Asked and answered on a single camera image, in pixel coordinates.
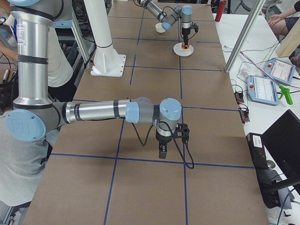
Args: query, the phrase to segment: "green handled tool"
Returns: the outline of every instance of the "green handled tool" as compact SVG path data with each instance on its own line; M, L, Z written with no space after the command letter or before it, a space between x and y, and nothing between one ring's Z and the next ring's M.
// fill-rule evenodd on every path
M265 74L270 80L272 80L280 89L281 89L281 95L279 97L279 99L282 99L283 95L285 96L286 102L289 105L293 104L291 95L290 95L290 89L289 88L285 88L283 85L279 84L272 76L270 76L266 71L264 71L262 68L260 68L255 62L253 62L245 53L240 52L247 60L249 60L253 65L256 66L256 68L258 68L260 71L263 72L263 74Z

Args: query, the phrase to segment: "label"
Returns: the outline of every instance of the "label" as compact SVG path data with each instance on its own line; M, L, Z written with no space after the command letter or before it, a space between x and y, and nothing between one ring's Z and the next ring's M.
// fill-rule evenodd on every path
M26 25L17 24L18 45L26 45Z
M254 147L262 148L262 140L260 136L253 135L253 145Z

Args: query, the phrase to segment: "black screen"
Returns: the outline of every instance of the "black screen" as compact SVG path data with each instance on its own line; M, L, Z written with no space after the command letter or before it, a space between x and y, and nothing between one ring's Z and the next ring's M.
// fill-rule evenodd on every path
M262 142L287 178L300 175L300 120L291 110L263 133ZM300 184L294 188L300 194Z

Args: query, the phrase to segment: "green handle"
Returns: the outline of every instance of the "green handle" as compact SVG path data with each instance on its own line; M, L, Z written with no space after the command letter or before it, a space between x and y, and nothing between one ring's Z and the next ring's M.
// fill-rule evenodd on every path
M289 88L285 88L284 86L280 85L279 88L281 89L281 95L279 97L279 99L281 99L283 97L283 95L285 96L286 102L289 105L293 104L292 98L290 96L290 89Z

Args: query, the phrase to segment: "round white base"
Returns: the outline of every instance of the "round white base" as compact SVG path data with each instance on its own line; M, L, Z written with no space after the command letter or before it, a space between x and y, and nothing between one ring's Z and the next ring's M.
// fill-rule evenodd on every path
M194 52L194 48L190 45L188 49L183 49L181 47L182 43L174 45L173 50L178 56L189 56Z

